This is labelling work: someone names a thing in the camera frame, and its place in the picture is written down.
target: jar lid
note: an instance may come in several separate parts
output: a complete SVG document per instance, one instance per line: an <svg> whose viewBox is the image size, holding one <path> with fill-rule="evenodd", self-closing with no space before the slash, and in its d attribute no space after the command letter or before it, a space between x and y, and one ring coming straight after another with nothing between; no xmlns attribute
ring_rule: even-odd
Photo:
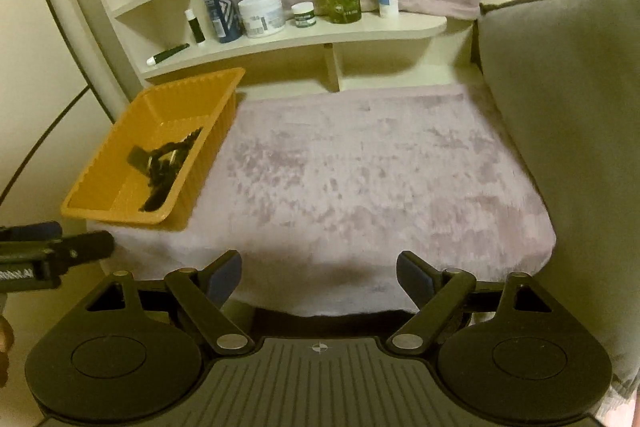
<svg viewBox="0 0 640 427"><path fill-rule="evenodd" d="M291 7L293 15L309 13L314 10L314 4L311 1L299 2Z"/></svg>
<svg viewBox="0 0 640 427"><path fill-rule="evenodd" d="M250 10L269 8L271 6L282 6L282 1L281 0L241 0L238 3L239 8L248 8Z"/></svg>

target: ribbed black surface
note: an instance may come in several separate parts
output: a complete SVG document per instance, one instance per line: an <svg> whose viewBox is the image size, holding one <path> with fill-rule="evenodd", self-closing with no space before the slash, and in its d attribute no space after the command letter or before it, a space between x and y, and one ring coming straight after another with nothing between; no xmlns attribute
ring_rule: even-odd
<svg viewBox="0 0 640 427"><path fill-rule="evenodd" d="M453 403L422 362L390 357L372 339L321 343L267 339L254 355L218 362L203 385L185 402L160 417L135 425L489 427L494 424ZM583 420L577 425L598 424ZM48 420L42 427L66 427L66 424Z"/></svg>

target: person's hand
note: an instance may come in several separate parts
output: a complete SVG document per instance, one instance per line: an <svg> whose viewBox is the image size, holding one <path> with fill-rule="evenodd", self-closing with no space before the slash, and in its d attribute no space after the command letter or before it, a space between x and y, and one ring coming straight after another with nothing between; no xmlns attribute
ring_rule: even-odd
<svg viewBox="0 0 640 427"><path fill-rule="evenodd" d="M4 387L8 378L9 349L14 345L14 330L6 318L0 315L0 387Z"/></svg>

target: circular pad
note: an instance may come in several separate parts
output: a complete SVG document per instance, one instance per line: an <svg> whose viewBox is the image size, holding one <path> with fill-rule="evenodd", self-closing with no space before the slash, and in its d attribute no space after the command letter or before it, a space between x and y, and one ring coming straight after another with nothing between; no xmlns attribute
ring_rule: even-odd
<svg viewBox="0 0 640 427"><path fill-rule="evenodd" d="M442 381L466 406L506 425L559 423L579 417L606 393L609 357L588 332L517 331L493 319L458 331L440 348Z"/></svg>
<svg viewBox="0 0 640 427"><path fill-rule="evenodd" d="M44 410L72 423L129 423L183 398L201 367L187 333L124 309L65 317L31 350L25 374Z"/></svg>
<svg viewBox="0 0 640 427"><path fill-rule="evenodd" d="M129 337L98 337L76 347L71 360L92 378L118 378L133 373L146 359L143 344Z"/></svg>
<svg viewBox="0 0 640 427"><path fill-rule="evenodd" d="M494 347L494 362L508 375L523 380L544 380L560 373L566 355L560 346L537 339L520 337Z"/></svg>

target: gray cushion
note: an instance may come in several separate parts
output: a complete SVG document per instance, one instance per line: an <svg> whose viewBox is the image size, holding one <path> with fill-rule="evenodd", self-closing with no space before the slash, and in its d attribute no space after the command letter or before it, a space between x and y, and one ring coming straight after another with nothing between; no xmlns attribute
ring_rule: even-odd
<svg viewBox="0 0 640 427"><path fill-rule="evenodd" d="M640 369L640 0L529 0L479 21L484 76L557 244L538 278Z"/></svg>

